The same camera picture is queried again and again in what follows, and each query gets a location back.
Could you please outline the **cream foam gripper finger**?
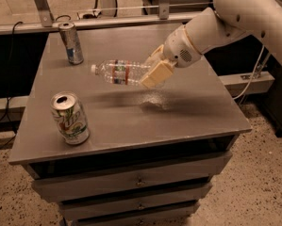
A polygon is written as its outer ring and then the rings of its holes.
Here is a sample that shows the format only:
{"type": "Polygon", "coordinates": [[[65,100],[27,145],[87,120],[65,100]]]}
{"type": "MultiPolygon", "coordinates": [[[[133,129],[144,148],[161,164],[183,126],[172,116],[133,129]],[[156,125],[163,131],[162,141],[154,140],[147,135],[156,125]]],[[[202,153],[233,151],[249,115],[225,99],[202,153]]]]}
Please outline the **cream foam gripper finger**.
{"type": "Polygon", "coordinates": [[[145,66],[154,66],[160,60],[163,59],[163,48],[164,45],[161,44],[144,62],[145,66]]]}
{"type": "Polygon", "coordinates": [[[174,74],[174,64],[168,59],[161,60],[140,80],[140,84],[146,88],[153,88],[164,82],[174,74]]]}

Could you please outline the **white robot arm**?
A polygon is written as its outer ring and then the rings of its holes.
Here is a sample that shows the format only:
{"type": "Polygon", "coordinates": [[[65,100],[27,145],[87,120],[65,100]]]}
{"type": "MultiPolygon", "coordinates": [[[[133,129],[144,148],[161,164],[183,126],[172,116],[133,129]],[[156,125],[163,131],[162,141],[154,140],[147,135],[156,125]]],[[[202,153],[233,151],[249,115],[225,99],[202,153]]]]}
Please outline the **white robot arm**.
{"type": "Polygon", "coordinates": [[[282,66],[282,7],[276,0],[213,0],[186,24],[179,26],[149,56],[149,71],[140,84],[153,88],[186,68],[210,50],[249,35],[259,40],[282,66]]]}

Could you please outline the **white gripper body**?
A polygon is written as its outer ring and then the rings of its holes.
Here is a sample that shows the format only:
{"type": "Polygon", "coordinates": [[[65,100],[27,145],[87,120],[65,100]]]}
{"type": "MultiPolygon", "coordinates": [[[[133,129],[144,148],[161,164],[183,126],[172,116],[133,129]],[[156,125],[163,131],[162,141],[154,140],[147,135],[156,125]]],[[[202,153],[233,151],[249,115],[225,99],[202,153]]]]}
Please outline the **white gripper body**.
{"type": "Polygon", "coordinates": [[[184,25],[179,26],[164,42],[163,55],[177,68],[186,68],[197,62],[201,54],[194,48],[184,25]]]}

